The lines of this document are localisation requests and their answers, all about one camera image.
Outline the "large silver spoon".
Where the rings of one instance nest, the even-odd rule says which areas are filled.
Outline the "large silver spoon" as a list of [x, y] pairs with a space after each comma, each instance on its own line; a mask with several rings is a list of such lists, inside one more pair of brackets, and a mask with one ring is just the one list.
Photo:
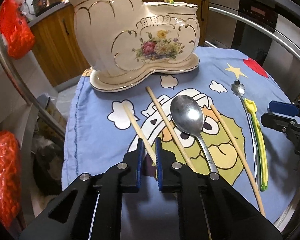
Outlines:
[[175, 125], [184, 133], [194, 136], [206, 158], [211, 173], [219, 173], [217, 166], [201, 136], [204, 126], [203, 112], [196, 100], [187, 95], [175, 96], [170, 105], [170, 114]]

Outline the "built-in oven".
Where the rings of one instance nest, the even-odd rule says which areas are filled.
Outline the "built-in oven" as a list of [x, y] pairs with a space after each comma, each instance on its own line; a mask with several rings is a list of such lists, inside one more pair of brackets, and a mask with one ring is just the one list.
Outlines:
[[253, 22], [209, 12], [207, 42], [237, 49], [282, 83], [300, 82], [300, 29], [266, 4], [255, 0], [209, 0], [211, 7]]

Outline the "cream ceramic utensil holder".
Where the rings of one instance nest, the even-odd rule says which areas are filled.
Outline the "cream ceramic utensil holder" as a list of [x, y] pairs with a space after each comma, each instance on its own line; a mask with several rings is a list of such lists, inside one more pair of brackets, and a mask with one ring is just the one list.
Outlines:
[[129, 89], [154, 73], [197, 68], [197, 5], [143, 0], [69, 0], [79, 48], [101, 92]]

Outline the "metal shelf rack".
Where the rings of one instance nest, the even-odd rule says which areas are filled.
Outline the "metal shelf rack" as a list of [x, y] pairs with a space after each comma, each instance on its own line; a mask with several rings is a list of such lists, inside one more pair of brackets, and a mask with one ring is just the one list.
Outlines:
[[12, 85], [15, 87], [17, 92], [27, 103], [27, 105], [33, 105], [38, 110], [39, 117], [49, 126], [59, 137], [60, 141], [64, 143], [65, 141], [65, 128], [63, 128], [55, 118], [48, 113], [48, 111], [42, 106], [42, 104], [36, 99], [32, 94], [30, 89], [27, 87], [26, 83], [23, 81], [18, 71], [16, 70], [12, 59], [8, 56], [7, 49], [3, 42], [0, 33], [0, 63], [7, 77], [11, 81]]

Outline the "red plastic bag lower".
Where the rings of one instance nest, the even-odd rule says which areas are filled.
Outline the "red plastic bag lower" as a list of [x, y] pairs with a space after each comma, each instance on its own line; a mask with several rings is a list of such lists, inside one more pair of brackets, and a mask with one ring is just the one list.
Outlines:
[[13, 133], [0, 131], [0, 221], [9, 229], [21, 210], [21, 159]]

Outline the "red plastic bag hanging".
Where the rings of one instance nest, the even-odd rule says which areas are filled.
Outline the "red plastic bag hanging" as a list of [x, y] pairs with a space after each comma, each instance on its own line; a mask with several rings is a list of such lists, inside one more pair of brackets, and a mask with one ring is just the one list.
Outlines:
[[4, 0], [0, 9], [0, 32], [7, 42], [7, 53], [21, 59], [34, 46], [35, 36], [15, 0]]

